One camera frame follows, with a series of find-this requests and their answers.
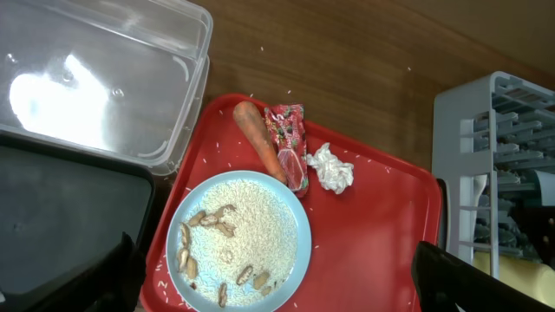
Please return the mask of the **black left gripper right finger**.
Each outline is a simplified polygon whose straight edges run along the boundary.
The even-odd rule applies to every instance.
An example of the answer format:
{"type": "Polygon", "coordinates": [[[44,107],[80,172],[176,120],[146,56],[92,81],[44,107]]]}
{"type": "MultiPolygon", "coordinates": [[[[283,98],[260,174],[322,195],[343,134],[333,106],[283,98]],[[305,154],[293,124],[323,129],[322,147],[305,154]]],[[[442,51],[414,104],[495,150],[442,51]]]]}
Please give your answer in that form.
{"type": "Polygon", "coordinates": [[[542,302],[426,241],[416,246],[411,276],[423,312],[547,311],[542,302]]]}

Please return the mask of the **yellow plastic cup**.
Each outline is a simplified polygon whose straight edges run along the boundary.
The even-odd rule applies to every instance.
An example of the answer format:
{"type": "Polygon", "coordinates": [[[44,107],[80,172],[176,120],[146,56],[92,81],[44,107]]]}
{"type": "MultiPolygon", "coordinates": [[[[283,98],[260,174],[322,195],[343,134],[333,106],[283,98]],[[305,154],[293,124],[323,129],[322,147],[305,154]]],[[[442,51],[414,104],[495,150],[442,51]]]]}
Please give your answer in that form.
{"type": "Polygon", "coordinates": [[[523,294],[554,307],[555,273],[550,266],[514,257],[500,256],[499,279],[523,294]]]}

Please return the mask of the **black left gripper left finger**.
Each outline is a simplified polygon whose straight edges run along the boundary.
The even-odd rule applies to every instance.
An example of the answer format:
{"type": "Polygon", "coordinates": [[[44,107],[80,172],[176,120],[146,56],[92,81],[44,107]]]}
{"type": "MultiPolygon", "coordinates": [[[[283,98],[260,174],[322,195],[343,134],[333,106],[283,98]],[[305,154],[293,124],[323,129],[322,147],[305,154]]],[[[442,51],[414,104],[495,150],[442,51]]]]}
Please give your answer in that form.
{"type": "Polygon", "coordinates": [[[127,234],[104,257],[22,295],[1,292],[1,311],[133,311],[146,259],[127,234]]]}

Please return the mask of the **white plastic spoon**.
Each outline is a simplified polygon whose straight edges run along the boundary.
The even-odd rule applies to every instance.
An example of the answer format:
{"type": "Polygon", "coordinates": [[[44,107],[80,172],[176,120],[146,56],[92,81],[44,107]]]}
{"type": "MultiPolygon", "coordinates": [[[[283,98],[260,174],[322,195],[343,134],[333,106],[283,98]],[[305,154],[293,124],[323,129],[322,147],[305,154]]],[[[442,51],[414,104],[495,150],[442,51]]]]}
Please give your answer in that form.
{"type": "MultiPolygon", "coordinates": [[[[486,188],[488,181],[488,176],[486,174],[481,174],[473,177],[473,207],[478,207],[480,202],[480,196],[486,188]]],[[[470,230],[470,241],[474,241],[474,232],[476,227],[477,211],[471,211],[471,230],[470,230]]]]}

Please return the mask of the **light blue bowl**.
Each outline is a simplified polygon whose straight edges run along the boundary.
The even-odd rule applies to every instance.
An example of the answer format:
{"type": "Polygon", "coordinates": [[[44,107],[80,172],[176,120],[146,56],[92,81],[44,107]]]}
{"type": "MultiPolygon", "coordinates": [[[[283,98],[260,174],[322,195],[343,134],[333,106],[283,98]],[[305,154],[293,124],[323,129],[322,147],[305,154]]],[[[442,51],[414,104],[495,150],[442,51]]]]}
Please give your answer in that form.
{"type": "Polygon", "coordinates": [[[535,171],[542,206],[555,205],[555,175],[553,173],[535,171]]]}

